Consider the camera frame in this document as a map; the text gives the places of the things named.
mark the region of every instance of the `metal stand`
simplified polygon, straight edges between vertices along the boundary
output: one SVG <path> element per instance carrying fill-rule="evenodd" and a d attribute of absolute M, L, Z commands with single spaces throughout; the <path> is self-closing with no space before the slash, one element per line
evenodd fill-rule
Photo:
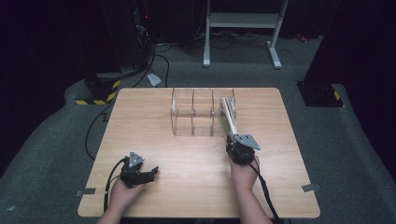
<path fill-rule="evenodd" d="M 271 54 L 275 69 L 282 67 L 275 44 L 279 30 L 285 16 L 286 7 L 289 0 L 283 0 L 279 13 L 276 14 L 256 14 L 256 13 L 211 13 L 210 0 L 207 0 L 206 9 L 206 30 L 204 47 L 204 67 L 210 66 L 210 27 L 240 27 L 240 28 L 272 28 L 274 29 L 273 39 L 267 41 L 267 46 Z"/>

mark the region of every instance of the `black device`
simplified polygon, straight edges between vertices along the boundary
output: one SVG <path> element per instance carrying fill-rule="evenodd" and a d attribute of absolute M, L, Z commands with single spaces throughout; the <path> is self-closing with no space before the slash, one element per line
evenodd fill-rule
<path fill-rule="evenodd" d="M 226 151 L 230 158 L 236 164 L 248 165 L 254 161 L 254 150 L 252 147 L 247 147 L 240 144 L 238 141 L 231 140 L 230 135 L 227 135 Z"/>
<path fill-rule="evenodd" d="M 108 180 L 105 188 L 105 199 L 104 199 L 104 211 L 107 210 L 108 205 L 108 191 L 110 189 L 110 184 L 113 181 L 111 178 L 114 174 L 114 171 L 119 167 L 119 165 L 123 162 L 124 165 L 121 169 L 120 179 L 125 183 L 128 188 L 133 188 L 134 186 L 140 184 L 147 184 L 148 182 L 153 182 L 155 175 L 158 173 L 159 167 L 155 167 L 150 172 L 141 173 L 140 168 L 143 165 L 143 161 L 145 159 L 134 152 L 130 152 L 130 157 L 125 157 L 121 159 L 111 170 L 110 175 L 108 176 Z"/>
<path fill-rule="evenodd" d="M 158 173 L 158 166 L 150 172 L 141 173 L 140 168 L 143 165 L 143 160 L 144 158 L 131 152 L 129 162 L 125 162 L 121 169 L 120 179 L 130 189 L 136 185 L 153 182 L 155 175 Z"/>

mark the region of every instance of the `cable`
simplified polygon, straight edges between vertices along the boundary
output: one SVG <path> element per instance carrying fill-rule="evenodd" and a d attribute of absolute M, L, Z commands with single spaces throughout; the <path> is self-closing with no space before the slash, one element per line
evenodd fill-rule
<path fill-rule="evenodd" d="M 117 179 L 117 177 L 120 177 L 120 176 L 119 176 L 119 175 L 114 176 L 114 178 L 112 178 L 112 179 L 110 180 L 110 184 L 111 184 L 111 182 L 113 182 L 115 179 Z"/>
<path fill-rule="evenodd" d="M 150 71 L 152 74 L 155 74 L 154 69 L 150 68 L 149 71 Z"/>
<path fill-rule="evenodd" d="M 234 43 L 235 43 L 235 37 L 233 37 L 232 35 L 229 35 L 229 37 L 230 38 L 228 38 L 228 39 L 218 39 L 217 38 L 217 40 L 219 40 L 219 41 L 229 41 L 229 40 L 232 40 L 232 42 L 231 42 L 231 44 L 229 45 L 229 46 L 227 46 L 227 47 L 224 47 L 224 48 L 220 48 L 220 47 L 216 47 L 215 45 L 213 45 L 212 44 L 212 42 L 210 42 L 210 46 L 212 47 L 212 48 L 214 48 L 214 49 L 228 49 L 228 48 L 230 48 Z"/>
<path fill-rule="evenodd" d="M 148 68 L 146 69 L 146 72 L 143 74 L 143 76 L 132 86 L 132 88 L 135 88 L 142 80 L 143 77 L 146 76 L 146 74 L 148 73 L 149 69 L 152 66 L 152 63 L 154 62 L 154 52 L 155 52 L 155 48 L 156 46 L 154 46 L 153 50 L 152 50 L 152 57 L 151 57 L 151 63 L 148 65 Z"/>
<path fill-rule="evenodd" d="M 125 75 L 122 75 L 119 77 L 102 78 L 102 79 L 105 81 L 118 81 L 118 80 L 124 79 L 126 77 L 132 77 L 134 75 L 141 73 L 143 71 L 143 69 L 145 69 L 147 66 L 148 66 L 147 64 L 142 64 L 142 66 L 139 66 L 139 68 L 137 70 L 134 70 L 134 71 L 127 73 Z"/>
<path fill-rule="evenodd" d="M 158 56 L 158 57 L 163 58 L 164 60 L 166 60 L 166 63 L 168 64 L 167 68 L 166 68 L 166 75 L 165 75 L 165 88 L 168 88 L 169 61 L 165 57 L 163 57 L 162 55 L 154 54 L 154 56 Z"/>
<path fill-rule="evenodd" d="M 117 169 L 117 167 L 122 163 L 122 162 L 128 162 L 128 157 L 123 158 L 122 160 L 120 160 L 119 162 L 117 162 L 117 164 L 113 167 L 113 169 L 110 172 L 110 175 L 108 176 L 108 180 L 106 183 L 106 188 L 105 188 L 105 199 L 104 199 L 104 204 L 103 204 L 103 209 L 104 212 L 107 210 L 107 206 L 108 206 L 108 194 L 109 194 L 109 189 L 110 189 L 110 184 L 111 181 L 113 181 L 114 179 L 111 179 L 111 176 L 113 176 L 114 171 Z"/>
<path fill-rule="evenodd" d="M 251 162 L 248 162 L 247 160 L 245 160 L 245 158 L 241 155 L 241 153 L 240 153 L 238 150 L 234 150 L 234 152 L 236 152 L 236 153 L 239 155 L 239 157 L 240 157 L 246 164 L 248 164 L 248 165 L 251 167 L 251 169 L 253 169 L 253 171 L 257 174 L 257 176 L 258 176 L 259 179 L 260 179 L 260 183 L 262 184 L 262 191 L 264 192 L 265 200 L 267 201 L 268 206 L 270 207 L 271 212 L 272 212 L 273 215 L 274 215 L 275 223 L 276 223 L 276 224 L 282 223 L 281 220 L 280 220 L 280 218 L 279 218 L 279 216 L 277 215 L 277 212 L 276 212 L 276 210 L 275 210 L 275 208 L 274 208 L 274 205 L 273 205 L 272 202 L 271 202 L 271 198 L 270 198 L 269 190 L 268 190 L 268 188 L 267 188 L 267 184 L 265 183 L 264 178 L 263 178 L 262 175 L 260 174 L 260 166 L 259 166 L 259 163 L 256 161 L 256 158 L 254 159 L 254 161 L 256 162 L 257 169 L 256 169 L 256 167 L 254 167 L 254 166 L 251 164 Z"/>
<path fill-rule="evenodd" d="M 205 34 L 201 34 L 201 35 L 199 35 L 199 36 L 196 36 L 196 37 L 194 38 L 194 41 L 199 40 L 199 39 L 201 39 L 201 38 L 203 38 L 203 37 L 205 37 Z"/>
<path fill-rule="evenodd" d="M 281 49 L 280 50 L 280 54 L 285 55 L 285 56 L 292 56 L 293 52 L 291 50 L 288 50 L 288 49 Z"/>
<path fill-rule="evenodd" d="M 205 1 L 202 1 L 202 13 L 201 13 L 201 20 L 199 22 L 199 27 L 197 32 L 194 35 L 194 38 L 198 35 L 199 31 L 201 30 L 202 21 L 204 20 L 204 13 L 205 13 Z"/>
<path fill-rule="evenodd" d="M 155 53 L 163 53 L 163 52 L 166 52 L 166 51 L 168 51 L 169 49 L 171 49 L 173 47 L 173 43 L 172 42 L 156 44 L 155 47 L 162 46 L 162 45 L 170 45 L 170 47 L 168 49 L 164 49 L 164 50 L 161 50 L 161 51 L 155 51 Z"/>
<path fill-rule="evenodd" d="M 90 153 L 90 151 L 88 150 L 88 136 L 90 134 L 91 128 L 93 126 L 93 124 L 96 122 L 96 120 L 99 118 L 99 116 L 103 115 L 103 121 L 108 121 L 107 118 L 107 113 L 104 113 L 107 109 L 109 109 L 111 106 L 114 105 L 114 102 L 111 103 L 110 105 L 106 106 L 105 109 L 103 109 L 96 117 L 95 119 L 91 122 L 90 127 L 88 128 L 87 133 L 85 134 L 85 151 L 87 152 L 87 155 L 94 161 L 95 157 Z"/>
<path fill-rule="evenodd" d="M 241 37 L 252 37 L 252 38 L 254 38 L 254 39 L 252 39 L 252 40 L 236 40 L 235 42 L 236 43 L 260 43 L 260 42 L 262 42 L 262 41 L 265 41 L 265 40 L 267 40 L 270 36 L 269 35 L 267 35 L 265 38 L 263 38 L 263 39 L 261 39 L 261 40 L 259 40 L 260 39 L 260 37 L 261 37 L 261 35 L 257 35 L 257 36 L 243 36 L 243 35 L 240 35 L 240 36 L 238 36 L 237 38 L 241 38 Z"/>
<path fill-rule="evenodd" d="M 204 40 L 199 40 L 198 38 L 192 43 L 192 48 L 193 49 L 198 49 L 202 46 L 205 45 L 205 41 Z"/>
<path fill-rule="evenodd" d="M 140 47 L 143 48 L 143 47 L 146 45 L 146 43 L 148 42 L 149 33 L 148 33 L 148 31 L 146 30 L 146 28 L 143 27 L 143 26 L 141 26 L 141 25 L 136 25 L 136 28 L 137 28 L 137 30 L 138 30 L 138 29 L 141 30 L 141 31 L 139 32 L 139 34 L 138 34 L 137 40 L 138 40 L 139 43 L 140 43 Z M 146 38 L 145 38 L 145 43 L 144 43 L 144 44 L 142 44 L 142 42 L 141 42 L 141 38 L 143 37 L 143 33 L 146 34 Z"/>

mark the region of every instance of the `hand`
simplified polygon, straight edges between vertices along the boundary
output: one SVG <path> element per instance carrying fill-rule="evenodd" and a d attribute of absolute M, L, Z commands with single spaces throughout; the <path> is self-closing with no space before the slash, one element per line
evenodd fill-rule
<path fill-rule="evenodd" d="M 260 161 L 257 156 L 254 156 L 254 160 L 251 165 L 259 170 Z M 248 189 L 252 190 L 253 185 L 256 182 L 257 174 L 249 165 L 239 165 L 233 162 L 229 157 L 231 166 L 231 178 L 236 190 Z"/>
<path fill-rule="evenodd" d="M 130 189 L 122 180 L 117 178 L 111 189 L 109 207 L 123 213 L 145 186 L 146 184 L 141 184 Z"/>
<path fill-rule="evenodd" d="M 146 184 L 128 188 L 122 180 L 117 178 L 110 193 L 110 203 L 105 213 L 99 218 L 97 224 L 118 224 L 122 214 L 134 202 L 137 195 L 143 190 Z"/>

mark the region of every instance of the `wooden table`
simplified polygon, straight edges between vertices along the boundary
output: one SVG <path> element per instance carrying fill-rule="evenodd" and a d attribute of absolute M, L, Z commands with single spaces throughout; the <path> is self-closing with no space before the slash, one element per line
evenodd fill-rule
<path fill-rule="evenodd" d="M 310 184 L 280 92 L 274 88 L 234 88 L 240 134 L 251 133 L 262 150 L 262 176 L 281 218 L 318 217 Z M 130 151 L 146 160 L 142 172 L 160 167 L 153 183 L 130 207 L 127 217 L 238 217 L 230 165 L 222 137 L 174 136 L 170 119 L 172 89 L 122 89 L 107 124 L 78 208 L 83 217 L 103 214 L 106 181 Z M 272 217 L 260 181 L 254 192 Z"/>

